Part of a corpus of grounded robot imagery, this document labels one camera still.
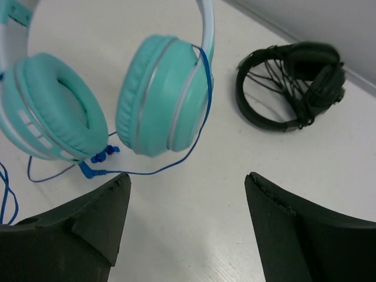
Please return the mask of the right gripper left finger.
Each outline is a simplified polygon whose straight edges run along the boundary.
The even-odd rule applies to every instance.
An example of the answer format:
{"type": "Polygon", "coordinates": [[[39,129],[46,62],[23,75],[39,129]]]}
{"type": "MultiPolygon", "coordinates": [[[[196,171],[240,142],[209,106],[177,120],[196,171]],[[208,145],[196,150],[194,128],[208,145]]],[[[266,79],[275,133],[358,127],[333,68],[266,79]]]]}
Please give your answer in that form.
{"type": "Polygon", "coordinates": [[[121,173],[54,209],[1,226],[1,281],[107,281],[130,200],[121,173]]]}

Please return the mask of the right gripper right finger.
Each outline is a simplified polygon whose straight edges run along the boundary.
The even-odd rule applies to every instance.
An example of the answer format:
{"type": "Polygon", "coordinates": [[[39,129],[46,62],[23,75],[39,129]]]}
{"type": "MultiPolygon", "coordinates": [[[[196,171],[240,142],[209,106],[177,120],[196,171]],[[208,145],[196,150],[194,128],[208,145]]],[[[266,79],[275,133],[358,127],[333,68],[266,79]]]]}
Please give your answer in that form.
{"type": "Polygon", "coordinates": [[[258,173],[244,181],[266,281],[375,281],[375,223],[332,211],[258,173]]]}

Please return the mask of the teal cat-ear headphones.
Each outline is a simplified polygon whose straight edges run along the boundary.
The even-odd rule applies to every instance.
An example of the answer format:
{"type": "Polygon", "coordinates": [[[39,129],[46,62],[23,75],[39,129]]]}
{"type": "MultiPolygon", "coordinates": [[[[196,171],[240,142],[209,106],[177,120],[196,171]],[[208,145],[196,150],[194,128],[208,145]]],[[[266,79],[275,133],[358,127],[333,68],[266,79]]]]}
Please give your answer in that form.
{"type": "MultiPolygon", "coordinates": [[[[151,35],[135,53],[119,92],[116,133],[136,154],[158,156],[193,147],[209,115],[214,10],[198,1],[200,46],[151,35]]],[[[57,57],[27,54],[33,12],[1,2],[1,131],[21,151],[80,163],[108,148],[102,108],[84,80],[57,57]]]]}

